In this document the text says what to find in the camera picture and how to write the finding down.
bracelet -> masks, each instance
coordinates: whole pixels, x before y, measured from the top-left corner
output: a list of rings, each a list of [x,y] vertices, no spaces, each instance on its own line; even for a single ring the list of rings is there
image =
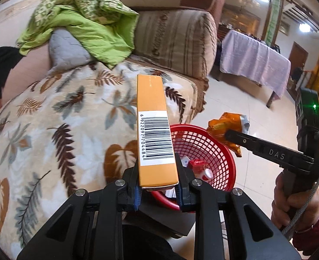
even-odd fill
[[[311,225],[311,227],[309,227],[308,229],[301,230],[301,231],[295,231],[295,233],[297,233],[297,234],[303,234],[303,233],[306,233],[306,232],[308,232],[309,230],[312,230],[312,229],[313,229],[313,226],[314,226],[314,225],[316,225],[316,224],[317,224],[317,222],[316,222],[316,223],[314,223],[313,225]]]

red sleeve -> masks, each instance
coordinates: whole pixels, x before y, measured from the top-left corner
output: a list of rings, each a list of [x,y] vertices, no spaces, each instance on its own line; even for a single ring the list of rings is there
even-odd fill
[[[302,234],[294,234],[293,245],[298,251],[303,251],[304,255],[311,255],[319,246],[319,220],[313,229]]]

striped cushion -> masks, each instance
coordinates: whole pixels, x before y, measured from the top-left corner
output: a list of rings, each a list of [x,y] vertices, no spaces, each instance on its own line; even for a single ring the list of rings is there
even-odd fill
[[[214,64],[217,43],[211,14],[200,10],[142,11],[139,14],[135,55],[190,77],[207,77]]]

gray cord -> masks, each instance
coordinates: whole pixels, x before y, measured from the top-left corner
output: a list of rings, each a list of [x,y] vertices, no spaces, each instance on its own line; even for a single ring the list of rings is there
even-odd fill
[[[313,187],[311,189],[310,195],[309,195],[307,201],[305,202],[305,204],[303,205],[303,207],[301,207],[299,210],[297,210],[297,212],[295,213],[293,219],[289,222],[287,227],[285,227],[282,230],[282,234],[283,235],[286,235],[290,231],[290,229],[296,224],[296,222],[299,220],[299,218],[302,216],[302,214],[306,210],[307,206],[309,205],[312,197],[314,196],[315,192],[317,191],[318,186],[319,186],[319,177],[318,177],[317,181],[314,183],[314,185],[313,185]]]

tablecloth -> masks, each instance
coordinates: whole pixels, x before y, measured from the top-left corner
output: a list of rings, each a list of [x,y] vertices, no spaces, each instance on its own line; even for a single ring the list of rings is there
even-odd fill
[[[291,63],[265,44],[235,30],[222,41],[220,70],[245,76],[271,88],[280,99],[287,86]]]

